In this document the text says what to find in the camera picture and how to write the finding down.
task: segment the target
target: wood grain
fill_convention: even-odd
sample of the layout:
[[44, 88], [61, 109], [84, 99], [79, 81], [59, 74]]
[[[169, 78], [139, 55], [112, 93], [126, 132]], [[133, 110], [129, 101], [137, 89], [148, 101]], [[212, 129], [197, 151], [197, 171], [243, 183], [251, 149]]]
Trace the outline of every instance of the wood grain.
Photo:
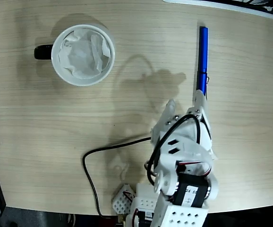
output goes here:
[[[71, 25], [105, 25], [111, 74], [63, 82], [33, 50]], [[8, 206], [96, 214], [82, 155], [148, 136], [168, 99], [191, 106], [198, 28], [209, 27], [209, 118], [220, 191], [210, 212], [273, 205], [273, 20], [162, 0], [0, 0], [0, 182]], [[103, 214], [147, 182], [149, 142], [89, 157]]]

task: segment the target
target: black cable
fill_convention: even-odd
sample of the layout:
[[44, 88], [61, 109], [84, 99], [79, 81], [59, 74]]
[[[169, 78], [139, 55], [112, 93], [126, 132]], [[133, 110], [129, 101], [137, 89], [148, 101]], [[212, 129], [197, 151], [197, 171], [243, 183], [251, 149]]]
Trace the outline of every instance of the black cable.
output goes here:
[[164, 142], [166, 142], [168, 137], [174, 132], [174, 130], [176, 130], [182, 123], [184, 123], [185, 121], [187, 121], [191, 118], [196, 123], [196, 142], [198, 144], [200, 144], [201, 129], [200, 129], [200, 125], [199, 125], [199, 121], [198, 121], [197, 117], [195, 117], [192, 114], [186, 114], [186, 115], [182, 116], [177, 122], [175, 122], [175, 124], [173, 126], [171, 126], [171, 128], [165, 133], [165, 135], [162, 137], [162, 139], [156, 144], [154, 151], [149, 159], [148, 166], [147, 166], [147, 178], [152, 185], [154, 185], [154, 181], [151, 177], [151, 167], [154, 163], [154, 159], [155, 159], [156, 154], [161, 149]]
[[140, 143], [140, 142], [144, 142], [144, 141], [147, 141], [147, 140], [150, 140], [151, 138], [150, 137], [146, 137], [146, 138], [143, 138], [143, 139], [140, 139], [140, 140], [135, 140], [135, 141], [132, 141], [132, 142], [129, 142], [129, 143], [123, 143], [123, 144], [119, 144], [119, 145], [114, 145], [114, 146], [109, 146], [109, 147], [104, 147], [104, 148], [97, 148], [97, 149], [94, 149], [94, 150], [91, 150], [91, 151], [88, 151], [86, 154], [83, 155], [83, 158], [82, 158], [82, 164], [83, 164], [83, 168], [84, 168], [84, 171], [86, 173], [86, 176], [88, 178], [88, 181], [91, 185], [91, 188], [94, 192], [94, 199], [95, 199], [95, 205], [97, 207], [97, 211], [98, 211], [98, 214], [101, 218], [110, 218], [109, 216], [104, 216], [102, 215], [101, 211], [100, 211], [100, 205], [99, 205], [99, 199], [98, 199], [98, 194], [97, 194], [97, 191], [94, 187], [94, 183], [89, 175], [89, 172], [87, 170], [87, 167], [86, 167], [86, 162], [85, 162], [85, 159], [88, 155], [90, 154], [93, 154], [95, 152], [99, 152], [99, 151], [104, 151], [104, 150], [111, 150], [111, 149], [117, 149], [117, 148], [122, 148], [122, 147], [126, 147], [126, 146], [130, 146], [130, 145], [133, 145], [133, 144], [136, 144], [136, 143]]

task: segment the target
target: white mug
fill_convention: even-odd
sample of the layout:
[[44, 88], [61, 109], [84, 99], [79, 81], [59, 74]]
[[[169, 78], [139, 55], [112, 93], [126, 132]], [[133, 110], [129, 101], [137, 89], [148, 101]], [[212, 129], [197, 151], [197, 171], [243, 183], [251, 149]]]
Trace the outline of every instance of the white mug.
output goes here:
[[[87, 78], [87, 79], [80, 79], [80, 78], [74, 77], [68, 69], [63, 68], [60, 65], [59, 56], [58, 56], [61, 49], [61, 44], [63, 40], [65, 39], [65, 37], [68, 36], [74, 30], [81, 29], [81, 28], [92, 29], [100, 33], [101, 35], [103, 35], [111, 51], [111, 59], [109, 64], [105, 68], [105, 70], [103, 70], [101, 74], [92, 78]], [[98, 25], [98, 24], [75, 25], [63, 31], [57, 37], [53, 45], [47, 44], [47, 45], [37, 46], [34, 49], [34, 57], [38, 60], [51, 60], [53, 68], [55, 69], [56, 73], [59, 75], [59, 77], [61, 77], [64, 81], [68, 82], [69, 84], [81, 86], [81, 87], [90, 86], [90, 85], [99, 83], [104, 78], [106, 78], [108, 74], [110, 73], [115, 61], [114, 39], [112, 35], [110, 34], [110, 31], [102, 25]]]

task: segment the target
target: pen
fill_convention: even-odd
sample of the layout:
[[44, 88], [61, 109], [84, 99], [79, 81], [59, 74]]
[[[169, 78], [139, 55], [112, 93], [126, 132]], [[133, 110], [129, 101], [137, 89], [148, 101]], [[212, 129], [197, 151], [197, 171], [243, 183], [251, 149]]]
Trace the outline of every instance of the pen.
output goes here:
[[199, 28], [199, 54], [196, 89], [206, 95], [207, 91], [207, 65], [208, 65], [208, 28]]

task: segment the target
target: tissue paper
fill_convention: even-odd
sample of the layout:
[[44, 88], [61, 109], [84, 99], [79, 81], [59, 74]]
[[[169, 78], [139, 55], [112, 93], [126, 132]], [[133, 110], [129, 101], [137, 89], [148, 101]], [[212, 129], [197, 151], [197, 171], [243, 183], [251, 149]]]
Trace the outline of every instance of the tissue paper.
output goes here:
[[110, 59], [110, 47], [104, 36], [85, 28], [77, 29], [66, 36], [59, 52], [61, 66], [80, 79], [101, 74]]

